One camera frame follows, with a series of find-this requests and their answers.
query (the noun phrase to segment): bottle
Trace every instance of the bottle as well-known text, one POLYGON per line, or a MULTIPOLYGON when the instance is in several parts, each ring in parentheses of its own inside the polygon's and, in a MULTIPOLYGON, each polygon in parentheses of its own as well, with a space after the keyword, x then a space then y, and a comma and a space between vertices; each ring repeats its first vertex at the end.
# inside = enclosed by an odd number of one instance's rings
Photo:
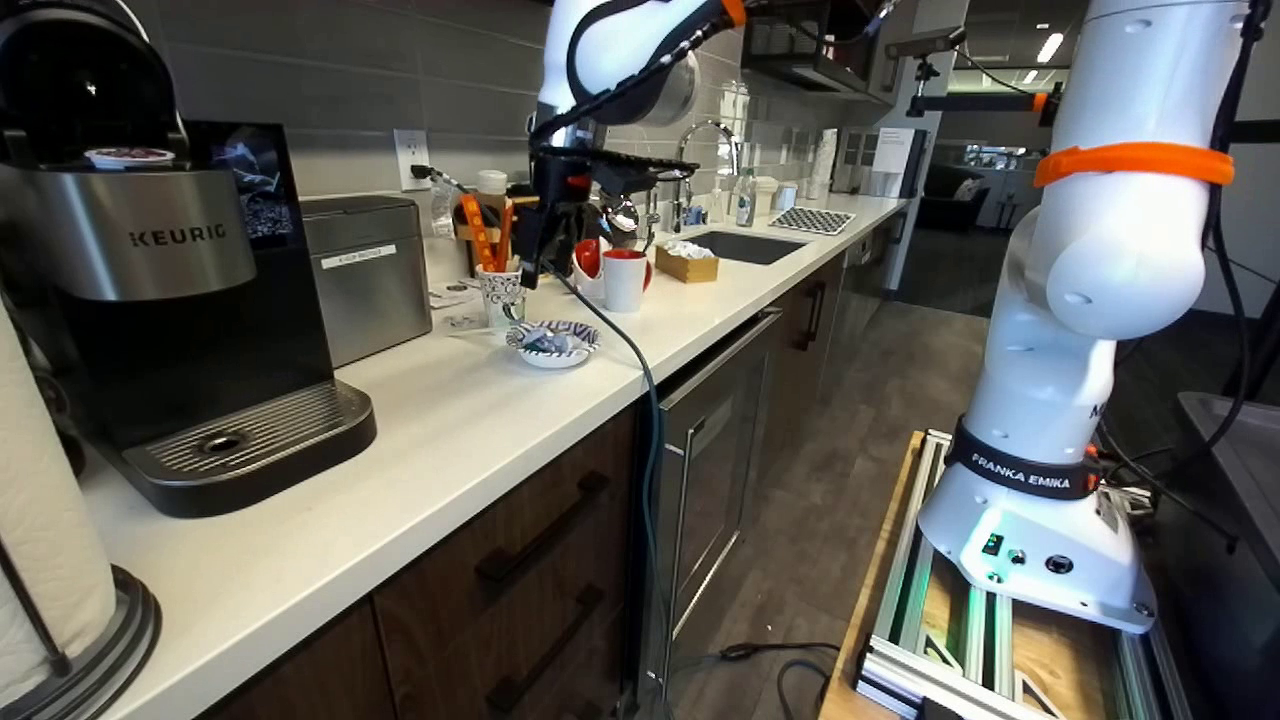
POLYGON ((783 146, 777 152, 777 196, 770 196, 770 214, 786 214, 798 200, 798 170, 794 170, 794 131, 783 131, 783 146))
POLYGON ((751 149, 742 146, 741 170, 733 182, 733 223, 751 227, 751 222, 757 222, 757 166, 751 166, 751 149))
POLYGON ((741 146, 720 136, 716 146, 716 186, 713 186, 713 222, 733 222, 733 188, 735 188, 735 152, 741 146))

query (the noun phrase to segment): cardboard box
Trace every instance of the cardboard box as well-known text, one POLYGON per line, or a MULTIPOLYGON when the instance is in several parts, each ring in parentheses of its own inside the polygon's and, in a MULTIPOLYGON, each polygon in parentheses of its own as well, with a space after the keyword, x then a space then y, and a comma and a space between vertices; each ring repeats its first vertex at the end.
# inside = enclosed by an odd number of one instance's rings
POLYGON ((713 286, 720 277, 720 256, 670 256, 666 248, 654 248, 654 270, 679 286, 713 286))

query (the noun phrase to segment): orange ring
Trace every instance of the orange ring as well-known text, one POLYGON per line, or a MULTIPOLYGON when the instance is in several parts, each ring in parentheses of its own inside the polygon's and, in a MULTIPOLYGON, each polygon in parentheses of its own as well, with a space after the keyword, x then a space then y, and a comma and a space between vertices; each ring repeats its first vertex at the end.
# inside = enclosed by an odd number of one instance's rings
POLYGON ((1037 188, 1075 172, 1161 172, 1161 176, 1189 176, 1204 186, 1235 182, 1235 166, 1229 152, 1207 152, 1196 146, 1099 146, 1099 149, 1058 149, 1045 155, 1037 170, 1037 188))

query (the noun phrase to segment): dark wood cabinet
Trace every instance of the dark wood cabinet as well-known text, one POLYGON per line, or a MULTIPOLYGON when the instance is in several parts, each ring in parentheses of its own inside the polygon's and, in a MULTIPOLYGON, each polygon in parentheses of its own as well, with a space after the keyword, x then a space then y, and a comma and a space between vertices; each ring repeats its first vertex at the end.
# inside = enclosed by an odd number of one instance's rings
POLYGON ((847 355, 858 348, 873 316, 879 314, 886 248, 896 244, 896 235, 899 235, 899 217, 876 223, 839 256, 839 286, 826 301, 826 348, 825 348, 825 369, 817 390, 819 406, 836 397, 847 355))
POLYGON ((630 517, 625 411, 207 716, 607 716, 635 645, 630 517))
POLYGON ((607 716, 626 459, 618 415, 371 595, 395 716, 607 716))
POLYGON ((354 605, 240 691, 204 714, 207 720, 314 720, 391 716, 391 690, 376 640, 371 605, 354 605))
POLYGON ((839 256, 777 301, 781 329, 762 400, 761 479, 783 471, 806 434, 826 344, 836 336, 839 256))

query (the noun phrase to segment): coffee maker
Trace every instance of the coffee maker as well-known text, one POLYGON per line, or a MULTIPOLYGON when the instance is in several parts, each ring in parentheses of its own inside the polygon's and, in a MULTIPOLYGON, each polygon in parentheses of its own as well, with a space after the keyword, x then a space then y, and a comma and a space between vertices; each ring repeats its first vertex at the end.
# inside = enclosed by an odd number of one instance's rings
POLYGON ((0 131, 0 295, 66 447, 207 517, 371 445, 284 127, 182 123, 114 0, 0 0, 0 131))

